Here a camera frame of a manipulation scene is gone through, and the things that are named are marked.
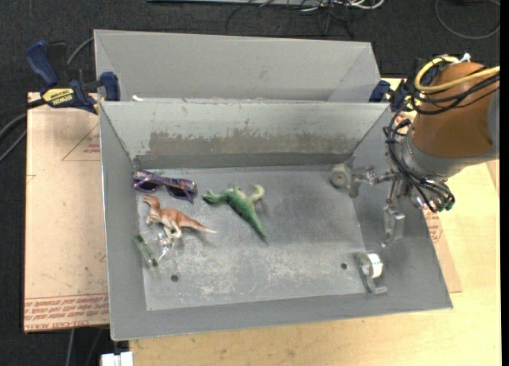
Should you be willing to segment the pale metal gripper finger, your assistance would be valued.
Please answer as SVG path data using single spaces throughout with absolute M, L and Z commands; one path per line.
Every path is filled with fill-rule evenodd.
M 346 163 L 334 165 L 329 173 L 328 179 L 332 186 L 348 192 L 351 198 L 359 195 L 359 188 L 362 184 L 377 185 L 387 180 L 387 176 L 378 175 L 372 165 L 353 167 Z
M 406 214 L 397 210 L 394 206 L 386 206 L 383 209 L 384 237 L 380 244 L 388 247 L 393 242 L 400 240 L 406 229 Z

